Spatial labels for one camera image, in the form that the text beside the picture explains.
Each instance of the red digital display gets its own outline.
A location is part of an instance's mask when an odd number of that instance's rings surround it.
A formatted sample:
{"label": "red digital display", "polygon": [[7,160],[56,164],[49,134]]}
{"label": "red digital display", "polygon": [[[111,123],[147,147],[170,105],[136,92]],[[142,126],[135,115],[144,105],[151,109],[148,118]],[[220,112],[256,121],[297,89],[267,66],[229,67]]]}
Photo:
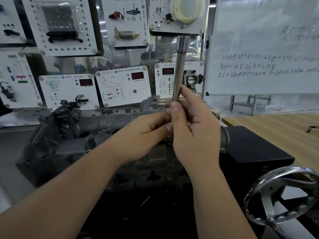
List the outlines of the red digital display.
{"label": "red digital display", "polygon": [[174,68],[163,68],[162,69],[163,75],[173,75]]}
{"label": "red digital display", "polygon": [[93,85],[92,79],[80,79],[80,86]]}
{"label": "red digital display", "polygon": [[132,80],[144,79],[143,72],[131,73]]}

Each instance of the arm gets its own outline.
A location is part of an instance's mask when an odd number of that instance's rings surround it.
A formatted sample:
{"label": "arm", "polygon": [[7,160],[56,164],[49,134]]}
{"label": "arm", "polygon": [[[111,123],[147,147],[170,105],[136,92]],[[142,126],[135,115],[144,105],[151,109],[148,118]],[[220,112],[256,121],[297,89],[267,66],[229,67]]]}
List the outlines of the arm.
{"label": "arm", "polygon": [[140,116],[36,192],[0,214],[2,238],[75,238],[112,175],[170,133],[170,115]]}
{"label": "arm", "polygon": [[192,181],[198,238],[255,239],[219,168],[219,121],[189,89],[182,87],[181,94],[186,100],[167,110],[173,121],[168,128],[174,130],[174,151]]}

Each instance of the wooden tabletop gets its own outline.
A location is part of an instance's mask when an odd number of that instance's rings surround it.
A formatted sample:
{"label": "wooden tabletop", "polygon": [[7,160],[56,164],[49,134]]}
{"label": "wooden tabletop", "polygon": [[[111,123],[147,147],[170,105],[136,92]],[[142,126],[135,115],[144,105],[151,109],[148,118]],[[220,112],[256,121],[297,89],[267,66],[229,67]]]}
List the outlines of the wooden tabletop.
{"label": "wooden tabletop", "polygon": [[319,125],[315,113],[271,114],[260,116],[224,117],[227,126],[244,126],[265,140],[295,157],[295,165],[319,172]]}

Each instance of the hand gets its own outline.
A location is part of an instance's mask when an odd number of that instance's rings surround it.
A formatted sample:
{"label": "hand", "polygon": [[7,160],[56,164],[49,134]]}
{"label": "hand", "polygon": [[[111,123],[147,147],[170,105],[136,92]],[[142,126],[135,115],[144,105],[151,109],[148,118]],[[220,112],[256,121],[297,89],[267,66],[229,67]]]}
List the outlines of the hand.
{"label": "hand", "polygon": [[168,137],[171,115],[157,112],[139,116],[105,141],[112,157],[121,165],[145,156],[156,144]]}
{"label": "hand", "polygon": [[185,99],[168,100],[174,130],[173,147],[178,160],[193,179],[202,173],[219,170],[220,123],[206,104],[190,89],[182,86]]}

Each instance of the silver metal tube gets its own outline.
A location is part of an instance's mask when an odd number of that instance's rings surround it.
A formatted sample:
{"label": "silver metal tube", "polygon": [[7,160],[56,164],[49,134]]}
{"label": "silver metal tube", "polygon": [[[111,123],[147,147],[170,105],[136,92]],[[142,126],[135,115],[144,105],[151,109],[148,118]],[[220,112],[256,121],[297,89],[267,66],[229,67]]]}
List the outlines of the silver metal tube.
{"label": "silver metal tube", "polygon": [[173,101],[178,101],[181,94],[181,83],[184,74],[185,57],[188,51],[189,43],[189,36],[177,36],[177,57],[175,66]]}

